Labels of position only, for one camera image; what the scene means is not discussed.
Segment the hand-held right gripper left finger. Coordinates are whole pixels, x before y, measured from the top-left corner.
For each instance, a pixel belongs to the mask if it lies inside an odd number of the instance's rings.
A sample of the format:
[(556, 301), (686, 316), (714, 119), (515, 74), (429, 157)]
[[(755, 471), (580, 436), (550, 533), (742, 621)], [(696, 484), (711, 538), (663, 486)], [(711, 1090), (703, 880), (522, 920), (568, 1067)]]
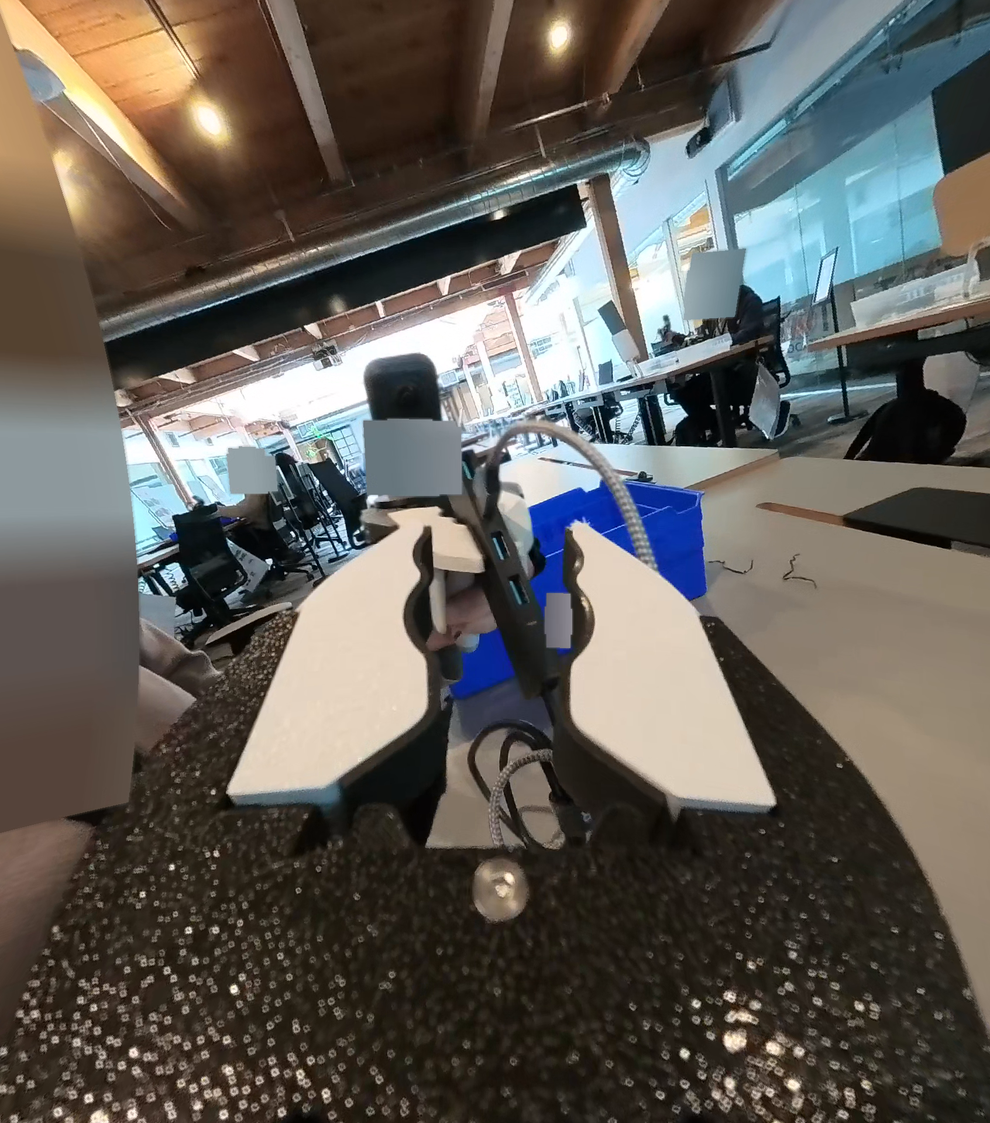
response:
[(404, 520), (297, 609), (226, 789), (233, 807), (370, 805), (430, 836), (446, 792), (453, 676), (444, 518)]

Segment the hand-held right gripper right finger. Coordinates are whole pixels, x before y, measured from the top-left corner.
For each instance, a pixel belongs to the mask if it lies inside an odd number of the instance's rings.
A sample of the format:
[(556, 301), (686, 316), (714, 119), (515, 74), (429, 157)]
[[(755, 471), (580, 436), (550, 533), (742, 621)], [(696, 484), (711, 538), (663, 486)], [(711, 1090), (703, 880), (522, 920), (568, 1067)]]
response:
[(634, 554), (566, 531), (572, 645), (554, 695), (554, 770), (593, 828), (685, 812), (766, 815), (778, 801), (699, 617)]

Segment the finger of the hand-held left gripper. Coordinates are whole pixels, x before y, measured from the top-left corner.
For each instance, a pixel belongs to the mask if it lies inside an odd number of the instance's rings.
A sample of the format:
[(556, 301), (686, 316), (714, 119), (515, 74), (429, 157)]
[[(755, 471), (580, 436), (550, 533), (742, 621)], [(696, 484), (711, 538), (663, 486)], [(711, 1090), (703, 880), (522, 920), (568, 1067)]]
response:
[(363, 533), (367, 541), (377, 541), (389, 532), (415, 526), (428, 529), (434, 549), (455, 549), (462, 539), (462, 524), (436, 505), (382, 508), (363, 510)]
[(525, 575), (540, 574), (540, 546), (522, 487), (514, 482), (499, 481), (495, 492), (491, 500), (485, 500), (485, 529), (491, 531), (496, 558), (503, 562), (516, 556)]

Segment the grey usb hub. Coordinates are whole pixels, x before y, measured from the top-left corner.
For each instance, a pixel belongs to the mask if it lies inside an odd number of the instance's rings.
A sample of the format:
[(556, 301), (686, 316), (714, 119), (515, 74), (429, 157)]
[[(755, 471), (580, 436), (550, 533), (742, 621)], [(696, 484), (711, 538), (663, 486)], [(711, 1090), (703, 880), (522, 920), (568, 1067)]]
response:
[(491, 609), (517, 686), (525, 699), (544, 697), (559, 681), (557, 652), (546, 645), (544, 611), (531, 586), (528, 563), (499, 506), (499, 462), (487, 467), (478, 451), (461, 453), (460, 491), (448, 497), (482, 562), (478, 586)]

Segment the blue plastic bin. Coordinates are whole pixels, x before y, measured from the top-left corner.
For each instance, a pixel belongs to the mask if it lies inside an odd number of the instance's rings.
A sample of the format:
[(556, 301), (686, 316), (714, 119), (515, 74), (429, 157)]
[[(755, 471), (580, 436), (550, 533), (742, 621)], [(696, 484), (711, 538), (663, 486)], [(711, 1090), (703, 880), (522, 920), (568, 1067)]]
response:
[[(659, 573), (684, 597), (702, 597), (707, 582), (699, 492), (645, 482), (627, 483), (627, 492), (638, 506)], [(562, 553), (566, 529), (574, 522), (586, 522), (626, 553), (634, 553), (627, 526), (604, 483), (547, 497), (529, 505), (529, 513), (546, 559), (544, 569), (531, 579), (542, 608), (549, 594), (567, 592)], [(450, 693), (456, 700), (467, 699), (513, 676), (505, 645), (494, 631), (479, 638), (474, 652), (462, 655), (462, 676)]]

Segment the person's left hand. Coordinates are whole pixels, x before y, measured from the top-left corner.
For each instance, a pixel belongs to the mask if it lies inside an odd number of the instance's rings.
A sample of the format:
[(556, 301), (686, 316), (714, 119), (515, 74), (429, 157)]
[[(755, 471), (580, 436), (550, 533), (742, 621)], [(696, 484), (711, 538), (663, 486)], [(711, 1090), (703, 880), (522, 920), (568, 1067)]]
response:
[(471, 573), (446, 573), (444, 645), (473, 652), (478, 638), (497, 630), (486, 594)]

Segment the black office chair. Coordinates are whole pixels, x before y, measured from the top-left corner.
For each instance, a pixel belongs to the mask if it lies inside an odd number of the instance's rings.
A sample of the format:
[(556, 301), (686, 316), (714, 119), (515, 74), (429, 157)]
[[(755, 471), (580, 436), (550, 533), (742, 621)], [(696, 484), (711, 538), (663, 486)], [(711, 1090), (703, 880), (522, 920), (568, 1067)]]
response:
[(311, 471), (319, 484), (319, 487), (334, 503), (336, 510), (345, 526), (347, 539), (354, 550), (367, 548), (365, 532), (363, 531), (363, 511), (366, 509), (366, 493), (357, 490), (340, 467), (328, 457), (317, 462), (309, 462), (308, 469)]
[(245, 587), (248, 574), (224, 537), (216, 504), (198, 504), (187, 513), (174, 515), (174, 524), (177, 564), (186, 578), (177, 605), (203, 618), (184, 632), (185, 642), (194, 643), (203, 633), (233, 626), (250, 614), (249, 608), (232, 609), (226, 603), (229, 594)]

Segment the black desk pad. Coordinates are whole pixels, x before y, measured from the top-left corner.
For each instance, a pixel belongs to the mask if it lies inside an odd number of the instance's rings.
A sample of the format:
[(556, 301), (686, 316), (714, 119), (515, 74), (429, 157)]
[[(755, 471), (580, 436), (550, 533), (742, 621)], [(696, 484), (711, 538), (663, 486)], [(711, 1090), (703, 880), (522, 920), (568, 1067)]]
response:
[(850, 511), (842, 522), (923, 545), (990, 549), (990, 493), (915, 487)]

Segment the black backpack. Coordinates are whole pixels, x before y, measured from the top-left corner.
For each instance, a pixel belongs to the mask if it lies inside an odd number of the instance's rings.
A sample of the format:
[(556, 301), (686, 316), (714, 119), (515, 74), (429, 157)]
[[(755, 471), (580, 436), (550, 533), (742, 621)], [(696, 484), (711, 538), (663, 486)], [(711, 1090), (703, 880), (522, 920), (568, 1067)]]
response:
[(968, 414), (939, 392), (923, 387), (886, 402), (851, 442), (847, 460), (939, 465), (965, 433)]

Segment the black sign stand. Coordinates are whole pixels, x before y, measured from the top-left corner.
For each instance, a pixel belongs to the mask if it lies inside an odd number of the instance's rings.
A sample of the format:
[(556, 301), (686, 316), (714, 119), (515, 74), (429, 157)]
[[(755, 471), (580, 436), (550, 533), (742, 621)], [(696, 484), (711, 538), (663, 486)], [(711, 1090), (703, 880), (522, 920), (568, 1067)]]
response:
[[(838, 334), (838, 307), (836, 295), (834, 294), (834, 274), (836, 273), (837, 261), (838, 247), (831, 249), (821, 261), (813, 299), (813, 305), (825, 308), (829, 314), (829, 331), (832, 335)], [(847, 360), (845, 360), (842, 346), (836, 348), (836, 358), (838, 364), (841, 411), (837, 414), (829, 416), (827, 418), (827, 423), (829, 426), (842, 426), (865, 420), (869, 416), (865, 410), (851, 410), (847, 382)]]

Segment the metal ventilation duct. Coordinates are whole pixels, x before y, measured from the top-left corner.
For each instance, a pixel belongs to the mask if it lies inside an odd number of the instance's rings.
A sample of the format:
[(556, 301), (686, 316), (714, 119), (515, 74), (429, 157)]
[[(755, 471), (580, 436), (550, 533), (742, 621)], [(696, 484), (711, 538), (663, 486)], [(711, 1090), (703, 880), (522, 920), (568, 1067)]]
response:
[(145, 296), (99, 319), (106, 343), (116, 343), (187, 316), (296, 282), (323, 270), (358, 261), (418, 237), (486, 218), (511, 206), (572, 188), (601, 174), (633, 172), (649, 157), (643, 136), (586, 138), (578, 147), (562, 143), (546, 152), (502, 164), (418, 193), (396, 204), (375, 206), (358, 216), (320, 225), (313, 238), (290, 248), (248, 256), (246, 261), (207, 271), (177, 287)]

